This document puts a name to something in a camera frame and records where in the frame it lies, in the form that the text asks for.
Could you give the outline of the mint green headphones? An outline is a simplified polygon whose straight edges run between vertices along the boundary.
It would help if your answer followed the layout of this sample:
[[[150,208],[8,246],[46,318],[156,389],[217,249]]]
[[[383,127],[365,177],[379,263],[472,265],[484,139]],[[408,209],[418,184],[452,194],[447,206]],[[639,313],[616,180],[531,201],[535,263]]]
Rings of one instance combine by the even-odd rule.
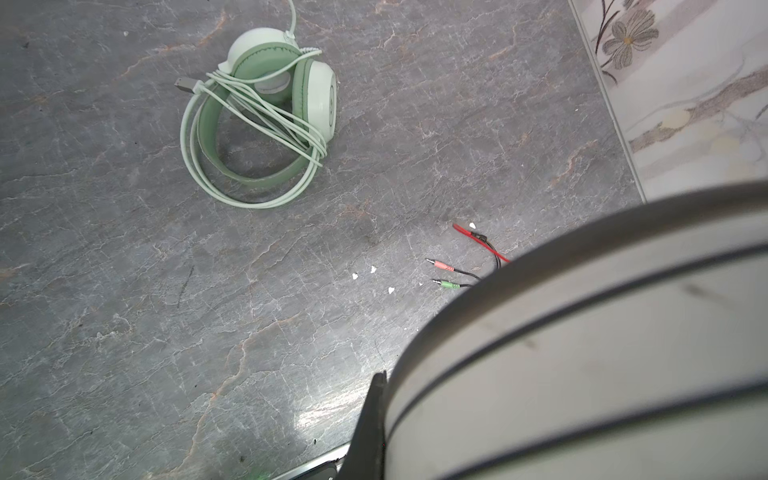
[[[176,80],[176,88],[190,95],[179,132],[182,159],[210,197],[236,208],[268,210],[292,202],[310,186],[328,154],[337,119],[338,82],[333,69],[320,61],[321,53],[319,48],[300,46],[293,26],[254,28],[234,41],[226,59],[206,80]],[[224,111],[294,153],[295,159],[260,178],[230,169],[218,153]],[[287,189],[266,201],[238,200],[213,183],[204,161],[243,187]]]

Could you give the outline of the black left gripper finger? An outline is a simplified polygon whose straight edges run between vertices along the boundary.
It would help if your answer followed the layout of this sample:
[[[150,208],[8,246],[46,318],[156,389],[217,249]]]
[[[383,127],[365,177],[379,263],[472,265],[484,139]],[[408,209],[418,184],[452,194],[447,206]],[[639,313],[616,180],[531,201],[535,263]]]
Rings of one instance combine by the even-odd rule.
[[[386,372],[377,372],[372,377],[349,449],[337,475],[338,480],[380,480],[383,478],[384,393],[386,386]]]

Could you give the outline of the white black headphones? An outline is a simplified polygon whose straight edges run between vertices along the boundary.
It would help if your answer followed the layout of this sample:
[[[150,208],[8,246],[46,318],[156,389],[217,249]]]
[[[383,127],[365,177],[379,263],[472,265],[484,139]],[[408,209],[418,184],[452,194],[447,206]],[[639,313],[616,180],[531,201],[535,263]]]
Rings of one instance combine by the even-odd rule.
[[[388,479],[763,479],[767,185],[634,207],[429,321],[390,378]]]

